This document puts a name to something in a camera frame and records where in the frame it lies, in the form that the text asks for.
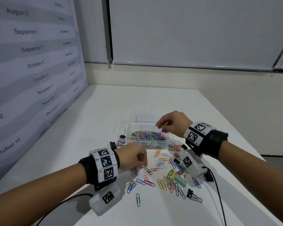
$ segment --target wall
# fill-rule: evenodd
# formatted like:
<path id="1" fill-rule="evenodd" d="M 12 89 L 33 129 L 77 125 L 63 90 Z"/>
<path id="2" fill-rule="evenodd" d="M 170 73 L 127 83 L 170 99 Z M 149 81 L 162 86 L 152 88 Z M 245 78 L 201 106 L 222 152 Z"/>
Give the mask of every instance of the wall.
<path id="1" fill-rule="evenodd" d="M 283 74 L 85 63 L 89 84 L 199 89 L 263 155 L 283 155 Z"/>

